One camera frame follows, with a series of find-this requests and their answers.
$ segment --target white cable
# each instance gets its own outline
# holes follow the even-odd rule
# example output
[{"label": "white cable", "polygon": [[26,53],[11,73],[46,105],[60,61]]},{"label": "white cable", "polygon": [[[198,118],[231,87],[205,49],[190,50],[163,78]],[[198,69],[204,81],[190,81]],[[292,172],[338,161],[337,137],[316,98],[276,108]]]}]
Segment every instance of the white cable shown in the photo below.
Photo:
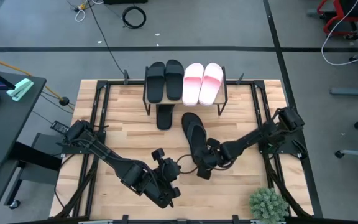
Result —
[{"label": "white cable", "polygon": [[98,2],[98,0],[92,0],[93,4],[104,4],[104,1]]},{"label": "white cable", "polygon": [[[79,20],[79,19],[78,19],[78,15],[79,15],[81,12],[84,14],[84,17],[82,17],[82,19]],[[83,20],[85,19],[85,17],[86,17],[85,11],[82,10],[82,9],[80,9],[80,10],[77,12],[77,15],[75,15],[75,21],[81,22],[81,21],[83,21]]]},{"label": "white cable", "polygon": [[332,63],[332,62],[329,62],[329,61],[326,59],[326,57],[325,57],[325,55],[324,55],[324,51],[323,51],[323,50],[324,50],[324,46],[326,45],[326,43],[327,43],[328,39],[330,38],[331,34],[333,33],[334,29],[353,11],[353,9],[354,9],[355,6],[357,5],[357,3],[358,3],[358,0],[357,0],[356,3],[354,4],[354,6],[351,8],[351,10],[346,14],[346,16],[343,17],[343,18],[334,26],[334,28],[333,28],[333,29],[330,31],[330,33],[328,34],[326,41],[324,41],[323,46],[321,47],[321,54],[323,55],[324,60],[325,60],[328,64],[330,64],[330,65],[340,66],[340,65],[349,65],[349,64],[351,64],[351,63],[358,62],[358,59],[357,59],[357,60],[353,60],[353,61],[351,61],[351,62],[346,62],[346,63]]}]

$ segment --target black desk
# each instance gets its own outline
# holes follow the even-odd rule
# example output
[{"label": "black desk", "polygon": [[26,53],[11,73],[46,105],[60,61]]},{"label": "black desk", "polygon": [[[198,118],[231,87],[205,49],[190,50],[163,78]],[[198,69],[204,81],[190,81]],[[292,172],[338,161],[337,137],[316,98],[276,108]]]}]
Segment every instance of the black desk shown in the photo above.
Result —
[{"label": "black desk", "polygon": [[45,163],[54,164],[52,168],[56,170],[56,164],[60,165],[61,160],[48,154],[36,151],[29,146],[16,142],[32,108],[38,100],[44,88],[46,79],[39,77],[28,77],[25,75],[15,75],[1,73],[6,80],[16,84],[24,78],[34,82],[33,87],[22,97],[19,102],[11,99],[6,91],[0,91],[0,201],[11,180],[16,168],[25,162],[38,164],[51,169]]}]

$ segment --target black slide sandal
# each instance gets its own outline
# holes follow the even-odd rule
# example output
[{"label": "black slide sandal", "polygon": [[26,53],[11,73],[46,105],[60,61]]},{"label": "black slide sandal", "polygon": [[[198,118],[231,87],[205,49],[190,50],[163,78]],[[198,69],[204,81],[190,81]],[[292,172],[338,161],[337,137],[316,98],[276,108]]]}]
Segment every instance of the black slide sandal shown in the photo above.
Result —
[{"label": "black slide sandal", "polygon": [[180,100],[183,94],[183,76],[185,70],[177,60],[167,61],[165,82],[167,83],[167,97],[169,100]]},{"label": "black slide sandal", "polygon": [[181,118],[181,125],[190,145],[191,158],[198,167],[197,176],[209,180],[216,158],[208,151],[203,123],[197,115],[185,113]]},{"label": "black slide sandal", "polygon": [[155,105],[157,113],[157,127],[159,130],[168,130],[172,126],[172,112],[175,105]]},{"label": "black slide sandal", "polygon": [[150,103],[160,103],[164,92],[165,65],[162,62],[153,63],[146,74],[147,100]]}]

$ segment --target red chair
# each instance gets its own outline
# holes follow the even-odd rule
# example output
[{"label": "red chair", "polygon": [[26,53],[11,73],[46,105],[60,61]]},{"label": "red chair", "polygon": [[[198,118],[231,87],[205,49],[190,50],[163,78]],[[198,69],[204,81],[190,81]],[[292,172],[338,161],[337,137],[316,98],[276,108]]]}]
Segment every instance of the red chair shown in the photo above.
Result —
[{"label": "red chair", "polygon": [[[321,10],[323,5],[327,2],[327,0],[321,1],[320,5],[317,8],[317,13],[320,14],[320,19],[324,19],[326,21],[326,25],[324,26],[324,32],[329,34],[332,28],[345,17],[345,15],[352,9],[357,0],[334,0],[335,12],[324,12]],[[343,35],[346,39],[349,40],[357,40],[358,39],[358,28],[355,22],[358,21],[358,3],[352,10],[352,12],[341,22],[347,22],[348,27],[346,30],[338,30],[336,29],[332,35]]]}]

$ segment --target slipper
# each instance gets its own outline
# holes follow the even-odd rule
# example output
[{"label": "slipper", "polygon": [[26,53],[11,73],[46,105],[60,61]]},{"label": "slipper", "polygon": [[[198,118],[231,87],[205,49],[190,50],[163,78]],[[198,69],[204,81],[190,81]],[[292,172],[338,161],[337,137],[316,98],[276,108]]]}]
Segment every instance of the slipper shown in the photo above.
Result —
[{"label": "slipper", "polygon": [[198,102],[201,83],[203,81],[204,67],[200,63],[193,63],[186,68],[183,79],[183,104],[195,106]]},{"label": "slipper", "polygon": [[157,113],[157,127],[159,130],[168,130],[172,126],[172,111],[175,105],[155,105]]},{"label": "slipper", "polygon": [[204,106],[212,105],[222,85],[223,71],[216,63],[207,65],[204,71],[203,84],[198,101]]},{"label": "slipper", "polygon": [[209,180],[217,160],[208,151],[203,123],[197,115],[185,113],[181,118],[181,125],[190,145],[191,158],[198,168],[197,176]]},{"label": "slipper", "polygon": [[150,103],[160,103],[164,92],[165,65],[162,62],[153,63],[146,73],[147,100]]},{"label": "slipper", "polygon": [[165,83],[169,100],[180,100],[183,92],[183,65],[177,60],[169,60],[165,66]]}]

